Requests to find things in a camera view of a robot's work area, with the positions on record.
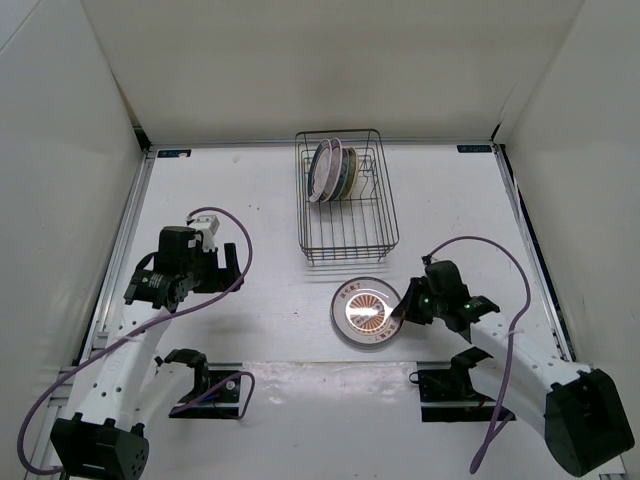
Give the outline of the white green rimmed plate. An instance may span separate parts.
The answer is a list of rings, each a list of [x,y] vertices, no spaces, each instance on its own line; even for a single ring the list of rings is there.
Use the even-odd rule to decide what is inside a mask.
[[[320,200],[331,166],[331,144],[328,139],[320,141],[316,148],[307,176],[307,194],[311,202]]]

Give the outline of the cream floral plate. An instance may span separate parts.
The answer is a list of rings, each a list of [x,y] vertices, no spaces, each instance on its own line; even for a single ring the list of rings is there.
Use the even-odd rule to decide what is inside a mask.
[[[347,182],[343,191],[342,199],[347,199],[352,194],[355,187],[357,175],[359,171],[359,156],[353,147],[347,149],[349,159],[349,171],[347,176]]]

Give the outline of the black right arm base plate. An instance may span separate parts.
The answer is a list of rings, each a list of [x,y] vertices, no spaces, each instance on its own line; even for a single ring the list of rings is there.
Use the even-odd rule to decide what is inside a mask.
[[[449,363],[420,363],[408,376],[418,388],[423,423],[476,423],[491,420],[495,401],[460,380]]]

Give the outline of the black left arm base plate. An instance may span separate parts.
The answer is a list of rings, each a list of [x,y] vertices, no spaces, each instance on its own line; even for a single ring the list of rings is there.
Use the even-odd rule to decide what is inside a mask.
[[[256,378],[251,372],[209,369],[208,382],[183,397],[169,417],[241,421],[246,416],[255,386]]]

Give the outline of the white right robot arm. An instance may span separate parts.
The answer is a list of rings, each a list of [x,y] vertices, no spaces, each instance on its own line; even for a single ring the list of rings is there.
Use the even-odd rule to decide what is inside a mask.
[[[494,302],[470,294],[452,261],[426,256],[423,264],[423,276],[411,278],[391,316],[418,325],[439,319],[469,343],[452,357],[442,391],[464,400],[494,400],[500,420],[513,414],[531,426],[559,466],[575,477],[634,447],[607,373],[551,355],[511,328]]]

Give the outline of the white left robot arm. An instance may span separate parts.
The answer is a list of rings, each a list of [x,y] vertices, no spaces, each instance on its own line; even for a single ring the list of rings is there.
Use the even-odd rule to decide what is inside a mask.
[[[215,246],[219,221],[213,215],[167,226],[158,248],[135,267],[124,302],[144,302],[161,315],[173,314],[191,293],[239,289],[236,247]],[[149,458],[145,436],[157,418],[214,418],[217,396],[238,397],[241,375],[214,371],[205,354],[157,346],[169,324],[147,327],[121,320],[117,335],[94,359],[97,378],[68,419],[54,422],[50,440],[66,474],[85,479],[138,479]]]

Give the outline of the teal patterned plate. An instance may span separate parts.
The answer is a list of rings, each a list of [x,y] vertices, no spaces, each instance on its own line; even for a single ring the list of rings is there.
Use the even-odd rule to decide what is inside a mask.
[[[346,183],[348,180],[349,170],[350,170],[349,153],[346,148],[343,148],[340,175],[338,178],[338,183],[336,185],[336,188],[334,189],[334,192],[331,197],[332,200],[338,200],[341,197],[343,191],[345,190]]]

